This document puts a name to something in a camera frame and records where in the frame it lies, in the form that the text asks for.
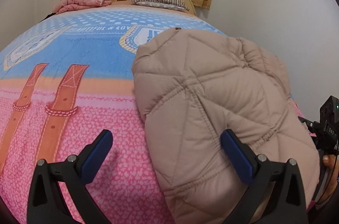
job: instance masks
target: wall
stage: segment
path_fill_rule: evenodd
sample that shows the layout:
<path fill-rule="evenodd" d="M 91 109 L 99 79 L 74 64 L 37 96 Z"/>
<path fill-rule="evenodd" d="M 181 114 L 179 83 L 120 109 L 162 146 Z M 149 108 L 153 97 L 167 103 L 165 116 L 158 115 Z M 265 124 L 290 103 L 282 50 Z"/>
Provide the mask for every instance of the wall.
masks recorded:
<path fill-rule="evenodd" d="M 328 96 L 339 98 L 339 7 L 335 0 L 212 0 L 198 16 L 229 36 L 245 37 L 287 65 L 302 112 L 319 120 Z"/>
<path fill-rule="evenodd" d="M 0 49 L 48 15 L 57 1 L 0 0 Z M 339 97 L 335 0 L 213 0 L 210 11 L 198 9 L 198 16 L 278 55 L 307 118 L 319 118 L 319 107 L 330 94 Z"/>

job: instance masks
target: orange strap print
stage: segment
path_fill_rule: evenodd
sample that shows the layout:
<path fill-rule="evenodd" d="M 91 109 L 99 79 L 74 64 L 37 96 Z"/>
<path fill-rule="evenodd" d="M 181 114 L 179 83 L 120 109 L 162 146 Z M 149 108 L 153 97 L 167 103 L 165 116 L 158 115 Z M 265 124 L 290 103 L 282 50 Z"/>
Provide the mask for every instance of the orange strap print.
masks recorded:
<path fill-rule="evenodd" d="M 55 100 L 45 107 L 47 118 L 34 163 L 42 158 L 49 163 L 55 162 L 60 139 L 68 119 L 77 112 L 78 107 L 74 107 L 75 100 L 80 81 L 88 67 L 89 65 L 71 65 L 58 86 Z"/>
<path fill-rule="evenodd" d="M 31 97 L 41 72 L 45 69 L 48 63 L 40 63 L 35 66 L 31 75 L 29 76 L 22 92 L 17 101 L 13 103 L 13 112 L 7 123 L 6 130 L 0 142 L 0 175 L 5 165 L 7 153 L 11 145 L 11 141 L 19 127 L 21 119 L 23 118 L 26 109 L 31 103 Z"/>

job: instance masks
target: metal screw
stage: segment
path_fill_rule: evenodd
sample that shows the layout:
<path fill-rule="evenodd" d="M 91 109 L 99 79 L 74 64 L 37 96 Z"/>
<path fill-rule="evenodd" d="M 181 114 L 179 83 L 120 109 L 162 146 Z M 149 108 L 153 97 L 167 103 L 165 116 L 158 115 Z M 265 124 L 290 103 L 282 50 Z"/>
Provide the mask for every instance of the metal screw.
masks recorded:
<path fill-rule="evenodd" d="M 267 160 L 267 157 L 264 154 L 259 154 L 258 155 L 258 159 L 261 162 L 265 162 Z"/>
<path fill-rule="evenodd" d="M 295 166 L 297 164 L 297 161 L 293 158 L 289 159 L 289 163 L 292 165 L 292 166 Z"/>
<path fill-rule="evenodd" d="M 67 161 L 69 161 L 69 162 L 74 162 L 75 160 L 77 160 L 77 156 L 76 155 L 70 155 L 67 158 Z"/>
<path fill-rule="evenodd" d="M 45 159 L 40 159 L 40 160 L 37 162 L 37 165 L 38 165 L 38 166 L 42 166 L 44 163 L 45 163 Z"/>

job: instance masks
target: beige quilted jacket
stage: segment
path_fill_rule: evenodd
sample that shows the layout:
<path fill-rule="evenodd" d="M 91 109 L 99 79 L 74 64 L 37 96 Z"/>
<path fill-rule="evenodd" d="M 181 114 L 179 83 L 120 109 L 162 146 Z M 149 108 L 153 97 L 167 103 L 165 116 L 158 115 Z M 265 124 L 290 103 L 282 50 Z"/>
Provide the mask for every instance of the beige quilted jacket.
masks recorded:
<path fill-rule="evenodd" d="M 244 194 L 220 147 L 225 129 L 271 161 L 295 158 L 311 201 L 319 155 L 277 57 L 242 38 L 173 28 L 139 47 L 132 71 L 151 160 L 177 224 L 222 223 Z"/>

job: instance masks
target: bed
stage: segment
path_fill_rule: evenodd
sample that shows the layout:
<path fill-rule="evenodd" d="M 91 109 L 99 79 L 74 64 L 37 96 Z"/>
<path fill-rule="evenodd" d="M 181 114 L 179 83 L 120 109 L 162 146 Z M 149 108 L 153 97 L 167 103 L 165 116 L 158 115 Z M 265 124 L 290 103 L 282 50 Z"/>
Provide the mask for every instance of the bed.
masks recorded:
<path fill-rule="evenodd" d="M 113 147 L 87 185 L 100 209 L 111 223 L 174 223 L 148 155 L 131 66 L 138 46 L 168 28 L 221 32 L 195 16 L 191 0 L 183 0 L 188 13 L 113 1 L 43 20 L 0 53 L 0 196 L 21 224 L 37 160 L 64 161 L 102 129 L 113 133 Z"/>

